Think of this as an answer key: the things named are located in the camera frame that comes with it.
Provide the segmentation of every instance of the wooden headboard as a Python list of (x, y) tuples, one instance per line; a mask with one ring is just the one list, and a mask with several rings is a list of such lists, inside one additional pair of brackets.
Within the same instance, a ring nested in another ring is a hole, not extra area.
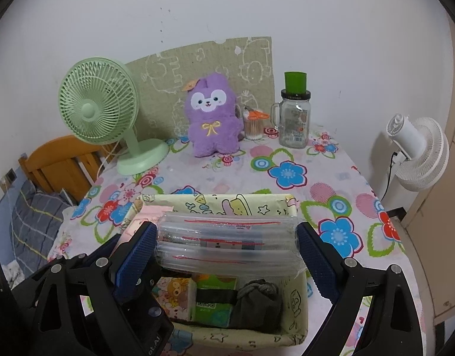
[(27, 178), (48, 193), (67, 190), (78, 202), (91, 188), (84, 165), (93, 181), (101, 165), (100, 157), (107, 157), (114, 145), (91, 145), (73, 135), (62, 136), (37, 148), (28, 158), (18, 162)]

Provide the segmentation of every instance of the stuffed animal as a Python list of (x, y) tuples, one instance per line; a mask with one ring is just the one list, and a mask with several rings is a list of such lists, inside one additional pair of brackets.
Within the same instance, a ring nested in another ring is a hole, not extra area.
[(243, 121), (236, 117), (236, 95), (226, 76), (220, 73), (199, 79), (188, 91), (185, 115), (190, 121), (188, 138), (195, 157), (207, 157), (216, 151), (233, 154), (239, 150)]

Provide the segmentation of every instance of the green fan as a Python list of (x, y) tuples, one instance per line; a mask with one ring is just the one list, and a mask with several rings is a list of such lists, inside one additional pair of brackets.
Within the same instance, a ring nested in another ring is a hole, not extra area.
[(76, 63), (61, 83), (59, 99), (61, 117), (77, 138), (96, 145), (125, 140), (128, 152), (117, 161), (120, 174), (142, 173), (168, 154), (161, 140), (137, 140), (138, 92), (125, 65), (101, 57)]

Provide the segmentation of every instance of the screw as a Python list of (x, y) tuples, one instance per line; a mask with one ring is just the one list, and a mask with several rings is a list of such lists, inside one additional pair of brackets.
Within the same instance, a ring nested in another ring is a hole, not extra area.
[(391, 270), (395, 273), (395, 274), (401, 274), (402, 272), (402, 269), (399, 265), (396, 265), (396, 264), (393, 264), (391, 265)]
[(162, 314), (162, 310), (158, 306), (153, 306), (148, 310), (148, 314), (152, 317), (158, 317)]
[(354, 258), (348, 257), (345, 259), (345, 265), (354, 268), (357, 265), (357, 261)]
[(100, 268), (105, 267), (109, 263), (109, 260), (106, 257), (101, 257), (96, 260), (96, 266)]
[(51, 266), (51, 273), (58, 273), (60, 270), (61, 270), (61, 265), (60, 264), (56, 264), (56, 265)]

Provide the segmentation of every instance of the blue gripper pad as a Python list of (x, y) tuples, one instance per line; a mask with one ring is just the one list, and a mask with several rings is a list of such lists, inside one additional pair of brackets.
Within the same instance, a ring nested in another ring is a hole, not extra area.
[[(329, 259), (338, 261), (339, 264), (341, 256), (331, 244), (321, 240), (308, 222), (301, 223), (297, 226), (297, 237), (300, 255), (307, 265), (319, 293), (324, 298), (329, 299), (332, 304), (335, 304), (340, 296), (338, 275), (333, 266), (331, 266)], [(327, 256), (331, 255), (329, 259), (321, 248), (327, 252)]]
[[(139, 234), (145, 224), (149, 225)], [(147, 266), (148, 260), (153, 255), (153, 250), (157, 243), (156, 239), (157, 227), (151, 222), (145, 222), (129, 242), (120, 245), (132, 245), (113, 280), (115, 289), (112, 295), (120, 304), (130, 300), (133, 296), (136, 283)]]

